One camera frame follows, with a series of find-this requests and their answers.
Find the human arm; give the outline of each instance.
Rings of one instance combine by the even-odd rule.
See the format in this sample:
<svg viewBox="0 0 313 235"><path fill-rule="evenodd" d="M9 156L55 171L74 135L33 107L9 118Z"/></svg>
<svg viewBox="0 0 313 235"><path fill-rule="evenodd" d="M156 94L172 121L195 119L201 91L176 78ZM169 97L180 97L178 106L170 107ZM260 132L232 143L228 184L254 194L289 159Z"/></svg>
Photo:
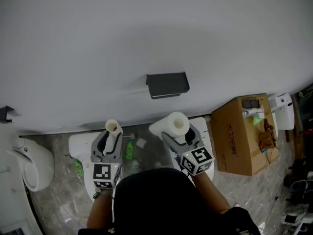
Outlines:
<svg viewBox="0 0 313 235"><path fill-rule="evenodd" d="M192 176L192 179L198 192L212 211L223 214L230 209L227 200L219 190L216 189L205 172Z"/></svg>
<svg viewBox="0 0 313 235"><path fill-rule="evenodd" d="M112 189L106 189L95 199L87 221L88 229L104 229L112 224Z"/></svg>

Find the white urinal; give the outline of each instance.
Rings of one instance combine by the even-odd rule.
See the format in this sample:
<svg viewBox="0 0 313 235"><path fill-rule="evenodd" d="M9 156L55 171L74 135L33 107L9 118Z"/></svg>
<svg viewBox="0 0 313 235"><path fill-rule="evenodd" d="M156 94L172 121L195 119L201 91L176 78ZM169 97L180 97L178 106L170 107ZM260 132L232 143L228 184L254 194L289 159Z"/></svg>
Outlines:
<svg viewBox="0 0 313 235"><path fill-rule="evenodd" d="M6 152L17 157L24 182L29 190L39 191L50 185L54 176L53 155L35 141L17 138L13 150Z"/></svg>

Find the person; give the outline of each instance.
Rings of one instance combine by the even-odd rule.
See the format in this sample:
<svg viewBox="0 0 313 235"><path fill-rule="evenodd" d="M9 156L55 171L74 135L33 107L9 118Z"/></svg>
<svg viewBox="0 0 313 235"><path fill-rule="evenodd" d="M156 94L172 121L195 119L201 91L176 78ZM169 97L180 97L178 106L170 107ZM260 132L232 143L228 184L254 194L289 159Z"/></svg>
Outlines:
<svg viewBox="0 0 313 235"><path fill-rule="evenodd" d="M259 235L249 213L231 208L206 173L189 178L173 168L142 171L137 160L132 174L116 186L114 223L112 189L98 194L87 229L78 235L97 234L225 234Z"/></svg>

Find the marble floor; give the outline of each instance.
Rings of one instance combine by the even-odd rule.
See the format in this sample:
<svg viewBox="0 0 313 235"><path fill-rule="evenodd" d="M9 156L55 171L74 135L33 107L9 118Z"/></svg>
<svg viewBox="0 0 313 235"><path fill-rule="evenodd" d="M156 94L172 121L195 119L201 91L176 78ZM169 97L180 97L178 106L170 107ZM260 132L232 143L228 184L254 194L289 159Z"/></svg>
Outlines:
<svg viewBox="0 0 313 235"><path fill-rule="evenodd" d="M145 169L150 169L156 160L162 165L171 166L169 155L162 141L151 137L148 125L126 127L124 135L137 133L149 140L145 149L137 149L134 157L139 159ZM215 153L211 129L208 124L212 149ZM55 176L50 186L39 192L32 192L31 199L36 214L47 235L74 235L86 227L92 201L85 189L84 182L77 177L74 159L68 151L68 138L72 134L28 136L46 147L54 155ZM285 133L279 132L279 160L253 177L239 176L217 171L213 183L226 197L231 206L236 204L247 209L264 235L279 235L285 229L280 223L286 208L287 189L283 178L294 160L293 142L286 142ZM129 164L124 164L125 171Z"/></svg>

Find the cardboard box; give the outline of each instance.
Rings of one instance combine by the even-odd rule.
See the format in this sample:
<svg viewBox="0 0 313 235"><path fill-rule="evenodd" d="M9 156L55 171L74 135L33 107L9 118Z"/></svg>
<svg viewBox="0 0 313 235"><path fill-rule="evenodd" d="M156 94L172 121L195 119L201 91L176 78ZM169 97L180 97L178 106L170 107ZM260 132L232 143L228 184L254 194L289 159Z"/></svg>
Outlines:
<svg viewBox="0 0 313 235"><path fill-rule="evenodd" d="M253 117L243 118L243 100L258 100L268 123L274 126L268 98L258 94L237 97L215 110L211 128L219 171L253 176L277 160L279 151L274 148L261 152L259 134L264 132L264 120L254 126Z"/></svg>

